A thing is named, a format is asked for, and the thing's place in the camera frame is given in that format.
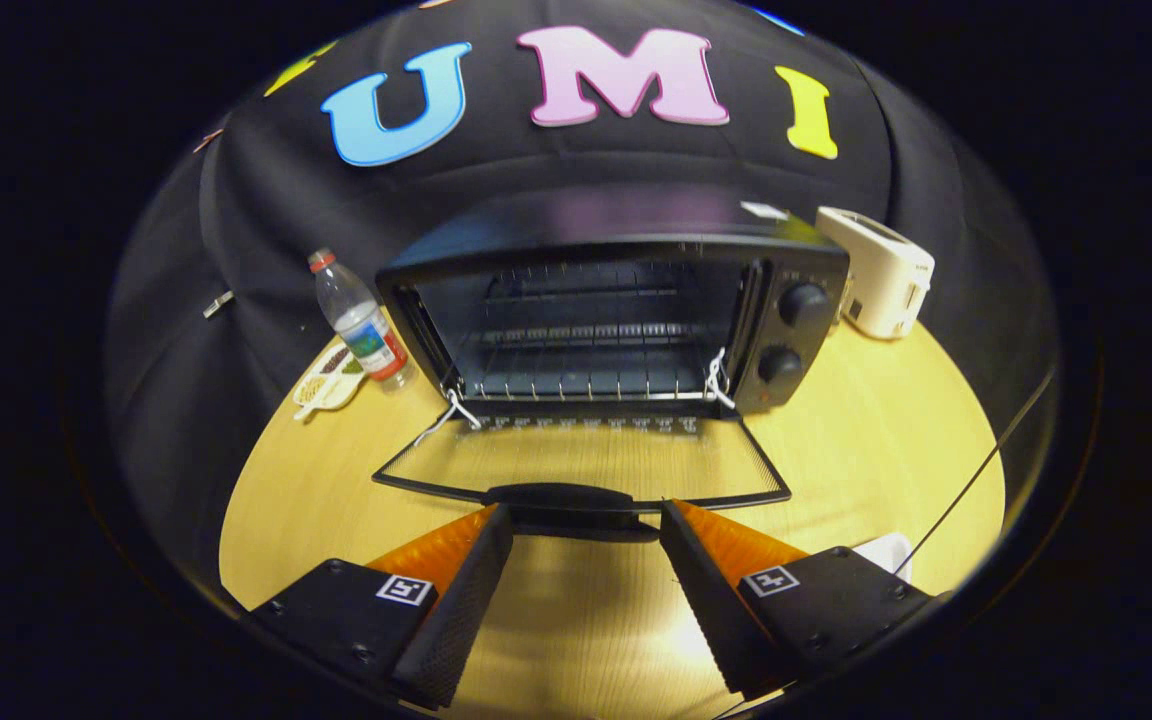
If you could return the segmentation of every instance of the bottle cap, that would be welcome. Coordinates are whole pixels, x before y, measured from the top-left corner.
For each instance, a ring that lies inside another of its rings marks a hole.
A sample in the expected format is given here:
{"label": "bottle cap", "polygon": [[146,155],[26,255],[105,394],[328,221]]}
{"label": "bottle cap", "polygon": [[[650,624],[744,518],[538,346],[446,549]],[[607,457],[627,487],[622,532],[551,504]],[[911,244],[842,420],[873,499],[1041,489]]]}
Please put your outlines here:
{"label": "bottle cap", "polygon": [[310,255],[310,272],[319,272],[319,270],[326,268],[332,263],[335,263],[335,255],[332,252],[332,249],[329,247],[320,247],[314,255]]}

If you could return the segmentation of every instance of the black cloth backdrop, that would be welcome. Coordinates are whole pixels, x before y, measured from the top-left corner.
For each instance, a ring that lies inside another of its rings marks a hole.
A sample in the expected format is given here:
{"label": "black cloth backdrop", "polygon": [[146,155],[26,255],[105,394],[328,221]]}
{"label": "black cloth backdrop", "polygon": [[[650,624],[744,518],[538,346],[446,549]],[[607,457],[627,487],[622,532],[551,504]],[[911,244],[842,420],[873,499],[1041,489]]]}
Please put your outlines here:
{"label": "black cloth backdrop", "polygon": [[[602,181],[722,182],[808,220],[819,205],[882,220],[935,256],[920,320],[963,370],[996,433],[1056,358],[1047,278],[1023,213],[950,129],[843,51],[717,0],[435,9],[402,10],[340,37],[270,97],[273,77],[256,83],[228,118],[202,128],[223,132],[184,156],[132,232],[109,304],[106,411],[134,502],[192,582],[228,597],[218,547],[238,471],[332,338],[306,256],[333,247],[370,282],[422,233],[499,194]],[[593,122],[532,124],[540,74],[516,37],[558,24],[588,26],[621,53],[658,26],[707,37],[710,76],[730,123],[664,122],[649,111],[654,88],[634,118],[619,118],[586,88],[600,106]],[[453,41],[473,45],[461,63],[460,124],[384,167],[340,159],[319,109],[325,97],[388,73],[381,122],[411,122],[425,97],[403,63]],[[794,111],[774,65],[829,89],[838,159],[788,145]],[[234,301],[204,319],[202,310],[227,290]],[[1009,500],[1041,469],[1056,396],[1048,392],[1002,452]],[[361,468],[359,477],[372,470]]]}

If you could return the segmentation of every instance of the white string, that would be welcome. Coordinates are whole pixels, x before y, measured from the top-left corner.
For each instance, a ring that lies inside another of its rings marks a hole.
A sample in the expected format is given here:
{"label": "white string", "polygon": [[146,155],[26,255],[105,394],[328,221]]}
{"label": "white string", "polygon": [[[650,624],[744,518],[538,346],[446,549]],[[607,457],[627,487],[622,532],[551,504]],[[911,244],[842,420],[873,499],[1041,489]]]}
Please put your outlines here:
{"label": "white string", "polygon": [[460,410],[461,415],[464,415],[465,418],[470,420],[470,424],[473,425],[475,430],[483,427],[483,423],[479,419],[475,418],[473,414],[470,414],[470,411],[468,411],[465,407],[461,404],[461,396],[457,395],[456,388],[447,389],[447,401],[450,402],[450,406],[447,409],[447,414],[444,414],[442,418],[439,418],[433,425],[430,425],[430,429],[425,430],[424,433],[417,435],[416,439],[412,440],[412,447],[420,445],[422,439],[425,439],[426,435],[438,432],[438,430],[444,426],[444,423],[448,418],[450,418],[452,415],[455,414],[457,410]]}
{"label": "white string", "polygon": [[726,354],[727,354],[727,348],[719,347],[718,355],[714,356],[714,359],[711,359],[708,362],[708,377],[705,378],[705,387],[712,389],[714,392],[714,395],[718,396],[718,400],[722,401],[723,406],[727,406],[732,410],[735,410],[736,409],[735,402],[732,402],[732,397],[727,397],[727,393],[722,392],[722,388],[718,387],[718,374],[722,373],[723,378],[727,377],[727,373],[723,371],[723,355]]}

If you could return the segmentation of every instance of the bottle label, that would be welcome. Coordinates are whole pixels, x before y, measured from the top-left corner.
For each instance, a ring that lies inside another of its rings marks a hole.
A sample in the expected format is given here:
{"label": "bottle label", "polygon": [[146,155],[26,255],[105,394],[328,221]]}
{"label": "bottle label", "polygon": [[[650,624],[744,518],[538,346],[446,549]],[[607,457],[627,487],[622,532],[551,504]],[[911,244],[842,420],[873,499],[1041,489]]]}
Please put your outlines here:
{"label": "bottle label", "polygon": [[393,376],[407,364],[407,350],[394,338],[384,314],[372,314],[366,323],[340,338],[349,346],[362,369],[378,381]]}

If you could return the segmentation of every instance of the yellow letter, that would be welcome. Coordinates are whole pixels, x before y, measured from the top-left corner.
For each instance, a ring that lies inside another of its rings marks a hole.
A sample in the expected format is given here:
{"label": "yellow letter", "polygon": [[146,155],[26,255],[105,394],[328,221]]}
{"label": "yellow letter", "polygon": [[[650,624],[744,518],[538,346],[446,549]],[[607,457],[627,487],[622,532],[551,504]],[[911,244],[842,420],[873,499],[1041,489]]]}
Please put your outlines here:
{"label": "yellow letter", "polygon": [[794,101],[794,127],[790,128],[790,145],[824,159],[838,158],[838,145],[829,137],[829,115],[824,108],[824,99],[829,96],[829,89],[820,85],[814,77],[790,68],[776,66],[776,74],[790,83],[790,97]]}
{"label": "yellow letter", "polygon": [[274,81],[274,85],[271,85],[270,90],[265,91],[265,97],[274,94],[274,91],[276,91],[279,88],[282,88],[283,85],[287,85],[287,83],[293,82],[293,79],[296,79],[296,76],[298,76],[298,74],[302,74],[306,69],[314,67],[314,60],[321,58],[323,54],[326,53],[326,51],[332,50],[333,45],[335,45],[335,40],[328,41],[328,44],[316,50],[314,53],[308,54],[306,58],[297,60],[296,63],[291,65],[291,67],[285,69],[283,74],[280,74],[280,76],[278,76],[278,79]]}

